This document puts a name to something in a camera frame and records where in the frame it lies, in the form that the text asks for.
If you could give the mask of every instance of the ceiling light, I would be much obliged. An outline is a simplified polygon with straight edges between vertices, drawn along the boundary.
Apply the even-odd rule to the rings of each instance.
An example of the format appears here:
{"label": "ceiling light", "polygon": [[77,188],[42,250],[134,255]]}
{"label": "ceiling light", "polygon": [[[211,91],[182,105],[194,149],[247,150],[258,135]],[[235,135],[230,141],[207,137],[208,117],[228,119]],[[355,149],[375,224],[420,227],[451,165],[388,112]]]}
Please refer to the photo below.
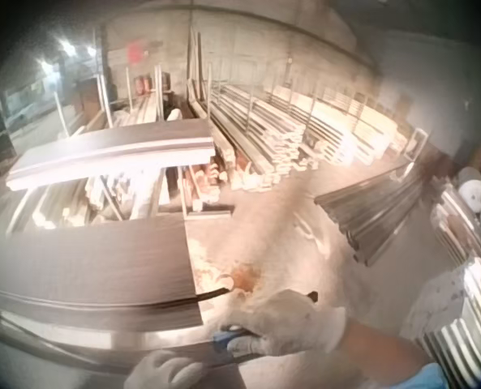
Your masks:
{"label": "ceiling light", "polygon": [[87,46],[87,53],[91,57],[96,57],[96,49],[94,49],[92,46]]}
{"label": "ceiling light", "polygon": [[71,45],[68,41],[60,41],[60,45],[62,45],[62,50],[65,51],[69,57],[76,55],[75,46]]}
{"label": "ceiling light", "polygon": [[42,66],[42,70],[47,75],[52,75],[54,73],[54,66],[50,63],[47,63],[46,61],[40,61],[40,66]]}

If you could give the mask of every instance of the concrete floor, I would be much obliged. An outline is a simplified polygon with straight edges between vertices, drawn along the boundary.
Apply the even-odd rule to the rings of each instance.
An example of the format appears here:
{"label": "concrete floor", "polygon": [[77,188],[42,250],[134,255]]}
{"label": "concrete floor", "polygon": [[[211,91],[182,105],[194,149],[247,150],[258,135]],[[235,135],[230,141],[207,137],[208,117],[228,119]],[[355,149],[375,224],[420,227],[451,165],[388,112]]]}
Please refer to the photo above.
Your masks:
{"label": "concrete floor", "polygon": [[[264,193],[223,190],[221,201],[235,205],[231,219],[187,222],[188,245],[198,292],[216,287],[221,274],[248,274],[253,291],[245,298],[264,297],[282,289],[316,290],[319,305],[346,306],[350,314],[390,333],[398,333],[422,285],[450,268],[450,260],[429,224],[429,208],[412,212],[397,238],[373,267],[352,259],[351,248],[337,226],[313,203],[316,195],[362,181],[403,161],[377,161],[372,167],[321,164],[316,171],[293,172]],[[7,193],[0,179],[0,232],[19,195]],[[297,227],[305,220],[313,237]],[[209,337],[225,306],[236,297],[201,305],[205,325],[178,337]],[[172,340],[144,336],[149,348]],[[362,381],[342,356],[300,353],[266,357],[240,367],[248,388],[347,388]]]}

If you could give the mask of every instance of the concrete wall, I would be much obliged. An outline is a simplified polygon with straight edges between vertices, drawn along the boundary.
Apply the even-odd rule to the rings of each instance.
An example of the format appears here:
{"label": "concrete wall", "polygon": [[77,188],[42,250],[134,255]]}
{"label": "concrete wall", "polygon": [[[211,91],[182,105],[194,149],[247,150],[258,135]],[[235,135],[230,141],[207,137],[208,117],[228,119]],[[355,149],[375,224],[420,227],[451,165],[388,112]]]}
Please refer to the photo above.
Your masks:
{"label": "concrete wall", "polygon": [[408,122],[466,163],[481,143],[481,48],[404,32],[368,29],[361,37],[383,75],[380,102],[406,105]]}
{"label": "concrete wall", "polygon": [[[201,33],[204,74],[211,63],[213,79],[271,85],[277,77],[278,83],[292,82],[300,92],[312,92],[315,84],[327,81],[362,92],[374,88],[368,66],[282,24],[223,11],[166,10],[123,15],[106,24],[109,65],[119,97],[127,93],[126,47],[132,41],[141,42],[148,51],[140,64],[131,67],[132,75],[152,73],[160,63],[171,73],[172,89],[184,93],[190,20],[194,31]],[[332,23],[326,32],[354,39],[344,24]]]}
{"label": "concrete wall", "polygon": [[357,41],[346,23],[325,0],[154,0],[142,6],[194,6],[236,11],[272,19],[355,52]]}
{"label": "concrete wall", "polygon": [[172,89],[183,93],[186,85],[189,11],[142,11],[119,16],[106,24],[109,66],[118,98],[127,96],[127,45],[137,42],[144,50],[143,61],[130,65],[131,79],[153,74],[161,64],[171,74]]}

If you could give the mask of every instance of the white glove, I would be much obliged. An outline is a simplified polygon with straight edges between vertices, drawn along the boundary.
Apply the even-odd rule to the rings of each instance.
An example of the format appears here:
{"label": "white glove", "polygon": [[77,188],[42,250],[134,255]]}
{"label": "white glove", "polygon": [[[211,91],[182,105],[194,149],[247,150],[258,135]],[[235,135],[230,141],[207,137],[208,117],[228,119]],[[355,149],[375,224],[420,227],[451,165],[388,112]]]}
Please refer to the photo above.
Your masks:
{"label": "white glove", "polygon": [[221,329],[227,331],[232,326],[254,334],[228,343],[227,348],[234,355],[279,356],[312,349],[329,353],[345,332],[346,310],[318,310],[309,297],[284,290],[261,304],[230,311]]}
{"label": "white glove", "polygon": [[157,350],[147,355],[125,381],[124,389],[188,389],[205,376],[204,365]]}

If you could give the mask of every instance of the wooden board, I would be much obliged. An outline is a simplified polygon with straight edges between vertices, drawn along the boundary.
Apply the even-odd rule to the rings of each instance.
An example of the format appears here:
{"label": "wooden board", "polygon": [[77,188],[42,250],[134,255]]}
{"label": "wooden board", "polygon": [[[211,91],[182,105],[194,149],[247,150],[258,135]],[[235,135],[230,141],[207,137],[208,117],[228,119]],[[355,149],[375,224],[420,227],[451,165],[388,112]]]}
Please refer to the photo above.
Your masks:
{"label": "wooden board", "polygon": [[49,312],[50,323],[80,326],[86,314],[88,327],[153,331],[199,325],[198,306],[173,311],[174,326],[140,305],[194,296],[182,215],[0,235],[0,310],[39,320]]}
{"label": "wooden board", "polygon": [[34,147],[16,162],[6,183],[18,190],[122,172],[142,164],[159,168],[197,165],[208,163],[214,155],[213,138],[205,120],[144,123]]}

